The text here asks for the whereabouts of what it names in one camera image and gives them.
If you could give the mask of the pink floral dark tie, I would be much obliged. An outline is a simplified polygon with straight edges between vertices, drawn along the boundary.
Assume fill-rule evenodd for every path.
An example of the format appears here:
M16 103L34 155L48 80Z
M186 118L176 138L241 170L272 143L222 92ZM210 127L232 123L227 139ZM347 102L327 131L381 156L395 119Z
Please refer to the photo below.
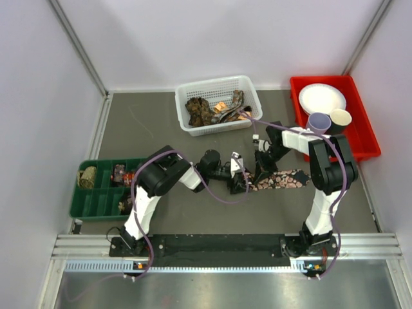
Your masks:
M239 185L240 192L262 191L267 189L298 189L306 187L311 182L311 177L302 169L291 169L276 172L263 172L248 176L248 189L245 182Z

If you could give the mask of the white plastic basket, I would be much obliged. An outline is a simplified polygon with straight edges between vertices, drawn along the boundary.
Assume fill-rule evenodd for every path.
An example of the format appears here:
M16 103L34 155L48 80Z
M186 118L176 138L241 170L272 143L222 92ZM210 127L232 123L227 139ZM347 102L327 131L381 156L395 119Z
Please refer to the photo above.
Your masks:
M209 106L213 108L219 102L230 104L236 90L244 92L244 105L251 107L252 118L259 120L263 116L263 111L256 89L248 76L238 75L190 82L178 86L175 91L175 102L180 127L191 136L202 136L250 127L252 123L247 119L200 127L193 127L189 124L190 114L185 107L189 99L204 98L209 102Z

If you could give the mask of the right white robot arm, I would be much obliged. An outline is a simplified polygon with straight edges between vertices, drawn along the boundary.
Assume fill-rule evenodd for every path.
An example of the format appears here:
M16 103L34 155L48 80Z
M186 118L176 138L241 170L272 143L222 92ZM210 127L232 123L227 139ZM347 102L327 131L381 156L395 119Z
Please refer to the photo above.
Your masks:
M315 187L311 211L299 231L298 240L286 240L283 250L297 258L314 255L332 242L334 217L339 203L359 172L351 147L344 135L322 135L302 127L283 127L271 122L266 128L268 140L252 135L255 150L254 185L274 175L276 162L291 150L310 159L310 179Z

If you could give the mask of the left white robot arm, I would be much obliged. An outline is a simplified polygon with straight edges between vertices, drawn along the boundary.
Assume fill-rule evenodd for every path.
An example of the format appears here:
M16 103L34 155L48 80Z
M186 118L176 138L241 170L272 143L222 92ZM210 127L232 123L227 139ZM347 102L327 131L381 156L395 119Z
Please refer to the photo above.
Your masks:
M219 152L211 149L194 165L171 146L161 148L143 161L133 176L132 209L120 229L124 248L137 256L151 247L148 244L151 218L160 198L177 183L197 193L206 189L211 179L230 182L237 175L244 179L245 167L239 153L233 152L230 163L221 166Z

